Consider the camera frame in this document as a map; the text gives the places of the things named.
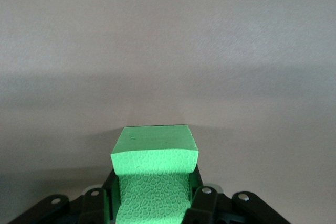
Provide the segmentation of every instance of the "green foam block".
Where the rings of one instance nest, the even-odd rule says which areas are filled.
[[[118,224],[182,222],[198,158],[187,125],[126,127],[111,158],[120,182]]]

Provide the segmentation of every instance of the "textured green surface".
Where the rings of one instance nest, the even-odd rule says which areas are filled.
[[[126,127],[111,154],[119,176],[117,224],[180,224],[198,149],[186,125]]]

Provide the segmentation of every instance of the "green foam pad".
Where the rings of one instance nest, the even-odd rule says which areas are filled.
[[[187,125],[126,127],[111,158],[117,175],[192,173],[198,149]]]
[[[111,157],[120,183],[117,224],[182,222],[198,157],[187,125],[126,127]]]

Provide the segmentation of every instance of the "block's top face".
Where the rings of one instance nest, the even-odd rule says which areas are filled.
[[[125,127],[112,154],[167,149],[198,151],[187,125]]]

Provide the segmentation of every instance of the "plain gray background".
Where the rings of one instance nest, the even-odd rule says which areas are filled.
[[[130,125],[205,182],[336,223],[336,0],[0,0],[0,222],[99,184]]]

